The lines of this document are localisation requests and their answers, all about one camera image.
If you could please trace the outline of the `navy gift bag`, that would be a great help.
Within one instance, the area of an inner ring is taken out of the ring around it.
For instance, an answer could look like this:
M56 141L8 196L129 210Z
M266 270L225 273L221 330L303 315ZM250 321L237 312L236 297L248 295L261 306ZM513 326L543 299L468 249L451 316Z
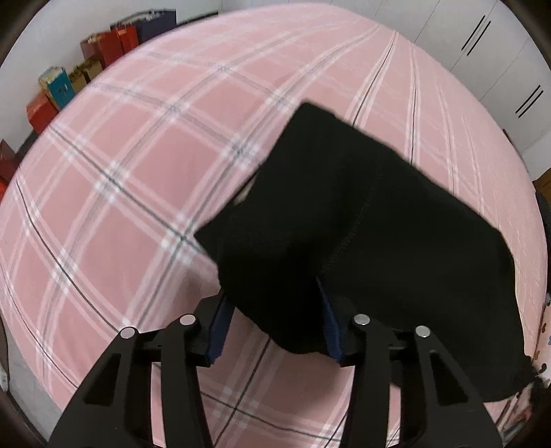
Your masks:
M177 27L177 11L175 9L150 9L136 12L110 25L110 29L122 29L133 26L139 44L147 42L162 33Z

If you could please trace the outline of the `black pants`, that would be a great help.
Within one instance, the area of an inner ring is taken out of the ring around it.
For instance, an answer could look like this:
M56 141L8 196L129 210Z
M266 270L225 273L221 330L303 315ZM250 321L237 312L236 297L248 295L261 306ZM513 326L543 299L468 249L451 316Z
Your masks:
M536 377L501 232L315 104L296 109L250 185L195 239L222 291L290 353L328 353L334 305L430 328L485 402Z

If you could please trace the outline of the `red box near floor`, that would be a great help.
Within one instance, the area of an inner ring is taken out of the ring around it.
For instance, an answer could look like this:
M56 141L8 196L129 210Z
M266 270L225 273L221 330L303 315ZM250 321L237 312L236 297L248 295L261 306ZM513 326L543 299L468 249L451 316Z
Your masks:
M2 139L0 146L0 200L3 199L9 183L18 169L19 163L17 154Z

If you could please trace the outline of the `white wardrobe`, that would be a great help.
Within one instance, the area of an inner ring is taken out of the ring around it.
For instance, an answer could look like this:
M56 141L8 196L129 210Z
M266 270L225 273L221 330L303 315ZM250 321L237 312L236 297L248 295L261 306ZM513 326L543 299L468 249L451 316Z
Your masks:
M550 126L550 68L502 1L341 1L399 32L472 92L524 153Z

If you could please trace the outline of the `brown wooden headboard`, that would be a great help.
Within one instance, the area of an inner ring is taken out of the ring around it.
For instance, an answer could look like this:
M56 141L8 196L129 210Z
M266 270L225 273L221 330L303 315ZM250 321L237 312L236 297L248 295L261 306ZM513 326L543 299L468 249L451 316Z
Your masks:
M533 184L536 191L543 195L548 203L551 203L551 168L534 180Z

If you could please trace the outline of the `red shoe box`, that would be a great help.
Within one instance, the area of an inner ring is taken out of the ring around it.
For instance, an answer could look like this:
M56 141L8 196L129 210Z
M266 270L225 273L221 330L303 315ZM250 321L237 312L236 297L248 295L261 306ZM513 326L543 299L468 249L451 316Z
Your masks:
M57 108L43 92L30 100L26 107L28 121L37 134L41 134L57 114Z

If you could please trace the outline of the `pink plaid bed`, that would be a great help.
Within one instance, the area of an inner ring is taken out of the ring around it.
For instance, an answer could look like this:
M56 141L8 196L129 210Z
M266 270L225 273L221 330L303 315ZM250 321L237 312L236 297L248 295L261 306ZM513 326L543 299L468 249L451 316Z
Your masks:
M80 93L1 202L1 316L55 425L126 327L162 328L217 292L193 234L267 156L304 100L393 146L498 228L530 360L546 287L529 174L436 59L344 8L225 13L158 37Z

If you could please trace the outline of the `red gift bag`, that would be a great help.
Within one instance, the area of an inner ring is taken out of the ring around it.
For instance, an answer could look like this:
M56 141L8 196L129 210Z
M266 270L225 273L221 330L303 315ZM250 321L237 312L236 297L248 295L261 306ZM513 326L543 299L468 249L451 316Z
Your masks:
M122 24L108 31L93 33L80 42L83 57L97 59L107 68L139 45L134 25Z

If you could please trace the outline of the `teal box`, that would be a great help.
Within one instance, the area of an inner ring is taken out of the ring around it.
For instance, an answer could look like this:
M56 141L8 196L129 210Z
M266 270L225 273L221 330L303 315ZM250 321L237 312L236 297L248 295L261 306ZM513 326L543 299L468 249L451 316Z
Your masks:
M51 66L38 83L58 111L65 108L76 96L67 72L60 66Z

